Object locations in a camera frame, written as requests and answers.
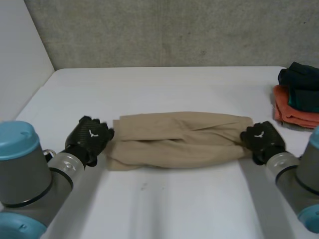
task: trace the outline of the beige cloth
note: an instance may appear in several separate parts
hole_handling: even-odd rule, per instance
[[[106,148],[108,167],[194,168],[239,159],[248,153],[240,133],[252,124],[248,117],[200,112],[122,116]]]

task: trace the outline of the white table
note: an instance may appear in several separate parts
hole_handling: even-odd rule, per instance
[[[273,122],[288,150],[299,156],[309,133],[281,128],[272,120],[272,87],[280,69],[63,69],[51,76],[17,119],[33,124],[42,148],[61,151],[83,115],[106,120],[109,125],[121,115],[138,113],[198,111],[249,116],[254,122]],[[263,170],[250,161],[245,163],[253,171]],[[266,229],[245,173],[238,161],[191,170],[109,172],[101,155],[97,167],[86,169],[81,187],[74,189],[43,238],[263,239]],[[295,238],[298,233],[314,236],[288,213],[293,218],[289,225],[298,227],[298,232],[293,229]]]

